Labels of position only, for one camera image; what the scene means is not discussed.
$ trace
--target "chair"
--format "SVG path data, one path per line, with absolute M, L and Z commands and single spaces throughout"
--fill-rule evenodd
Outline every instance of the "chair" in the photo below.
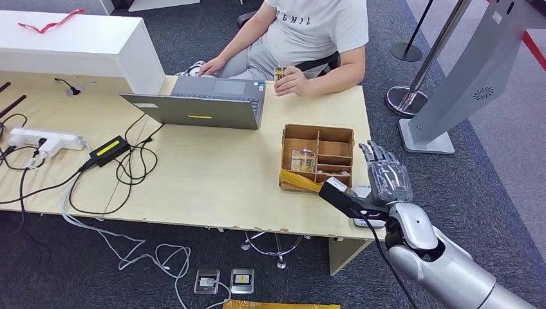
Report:
M 249 19 L 254 16 L 256 12 L 250 12 L 250 13 L 246 13 L 246 14 L 243 14 L 241 16 L 239 16 L 239 18 L 237 18 L 237 26 L 239 27 L 239 29 L 241 29 L 241 27 L 243 27 L 243 25 L 249 21 Z M 323 66 L 327 64 L 329 67 L 330 67 L 330 70 L 333 70 L 337 67 L 339 67 L 339 53 L 338 52 L 335 52 L 325 58 L 322 58 L 322 59 L 319 59 L 319 60 L 314 60 L 314 61 L 306 61 L 306 62 L 303 62 L 303 63 L 300 63 L 298 64 L 296 67 L 298 69 L 300 69 L 301 71 L 307 71 L 307 70 L 310 70 L 312 68 L 316 68 L 318 66 Z M 319 76 L 322 76 L 322 75 L 325 75 L 326 72 L 325 71 L 322 71 Z M 258 246 L 255 244 L 254 240 L 262 235 L 264 235 L 265 232 L 259 232 L 253 236 L 250 236 L 248 232 L 245 232 L 245 236 L 246 236 L 246 239 L 245 241 L 241 244 L 241 248 L 243 250 L 250 250 L 250 248 L 253 248 L 254 250 L 256 250 L 258 253 L 260 254 L 263 254 L 263 255 L 266 255 L 266 256 L 276 256 L 279 258 L 278 262 L 277 262 L 277 267 L 280 268 L 280 269 L 284 269 L 287 264 L 286 264 L 286 261 L 284 259 L 284 255 L 285 254 L 288 254 L 290 252 L 292 252 L 294 249 L 296 249 L 296 247 L 299 245 L 299 243 L 301 242 L 302 238 L 305 238 L 305 239 L 310 239 L 311 237 L 310 236 L 298 236 L 297 239 L 295 240 L 295 242 L 291 243 L 290 246 L 287 247 L 287 249 L 282 249 L 281 247 L 281 240 L 279 239 L 279 234 L 277 233 L 273 233 L 274 237 L 275 237 L 275 242 L 276 242 L 276 247 L 277 247 L 277 250 L 276 251 L 267 251 L 267 250 L 262 250 L 260 248 L 258 248 Z
M 237 18 L 237 27 L 239 27 L 239 29 L 241 29 L 245 25 L 245 23 L 247 23 L 247 21 L 249 21 L 249 19 L 252 16 L 254 16 L 255 13 L 256 13 L 256 11 L 246 13 L 246 14 L 243 14 L 243 15 L 239 16 Z M 296 67 L 298 69 L 300 69 L 301 71 L 307 71 L 307 70 L 310 70 L 312 68 L 316 68 L 318 66 L 323 66 L 325 64 L 328 65 L 330 70 L 338 68 L 339 67 L 339 53 L 335 52 L 335 53 L 333 53 L 333 54 L 331 54 L 331 55 L 329 55 L 329 56 L 327 56 L 325 58 L 322 58 L 322 59 L 302 62 L 302 63 L 298 64 Z M 326 75 L 326 72 L 324 70 L 319 74 L 319 76 L 323 76 L 323 75 Z

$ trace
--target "laptop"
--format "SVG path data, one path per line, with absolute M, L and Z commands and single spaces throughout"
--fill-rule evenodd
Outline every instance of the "laptop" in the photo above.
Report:
M 162 124 L 257 130 L 261 122 L 263 80 L 180 76 L 171 95 L 120 93 Z

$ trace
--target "speaker grille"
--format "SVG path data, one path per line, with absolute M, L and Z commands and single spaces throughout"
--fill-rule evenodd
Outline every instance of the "speaker grille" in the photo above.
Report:
M 494 93 L 494 89 L 492 87 L 483 87 L 481 89 L 476 90 L 472 97 L 474 100 L 485 100 L 492 96 Z

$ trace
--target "desk leg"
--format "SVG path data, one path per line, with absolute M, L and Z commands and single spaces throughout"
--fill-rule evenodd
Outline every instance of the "desk leg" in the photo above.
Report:
M 328 238 L 330 251 L 330 276 L 343 269 L 355 256 L 366 248 L 373 240 L 344 239 L 335 241 Z

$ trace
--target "gray kiosk stand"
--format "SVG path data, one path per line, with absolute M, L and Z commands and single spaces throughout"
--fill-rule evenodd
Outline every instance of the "gray kiosk stand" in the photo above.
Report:
M 491 0 L 451 73 L 412 119 L 400 120 L 404 148 L 454 153 L 447 131 L 503 93 L 527 29 L 546 29 L 546 0 Z

